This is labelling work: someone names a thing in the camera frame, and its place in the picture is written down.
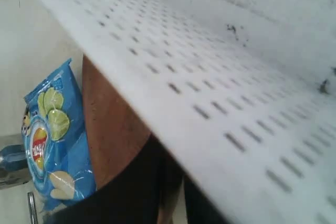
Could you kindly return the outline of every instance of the metal shelf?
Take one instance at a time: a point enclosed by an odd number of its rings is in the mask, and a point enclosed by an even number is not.
[[[331,98],[162,0],[41,1],[230,220],[336,220]]]

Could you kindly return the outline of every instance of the plastic bag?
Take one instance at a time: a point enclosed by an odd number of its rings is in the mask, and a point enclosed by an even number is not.
[[[70,62],[25,96],[22,136],[34,185],[45,198],[44,210],[71,205],[96,190],[82,98]]]

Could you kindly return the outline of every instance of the lime slice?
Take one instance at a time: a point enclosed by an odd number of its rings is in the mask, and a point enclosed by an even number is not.
[[[63,101],[64,99],[61,93],[54,88],[49,88],[44,95],[44,109],[46,114],[48,114],[50,110],[61,109]]]
[[[50,110],[48,113],[51,139],[56,141],[61,139],[70,127],[69,117],[62,110]]]
[[[47,113],[44,109],[44,92],[40,93],[37,98],[37,105],[38,105],[38,111],[40,112],[40,115],[45,118]]]

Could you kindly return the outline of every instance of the blue chip bag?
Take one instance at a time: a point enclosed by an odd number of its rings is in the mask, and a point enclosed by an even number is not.
[[[25,96],[22,136],[34,185],[46,199],[44,210],[71,205],[96,190],[82,97],[70,62]]]

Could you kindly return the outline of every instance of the store shelf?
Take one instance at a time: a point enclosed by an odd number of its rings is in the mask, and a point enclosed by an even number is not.
[[[333,98],[162,0],[41,1],[234,223],[336,219]]]

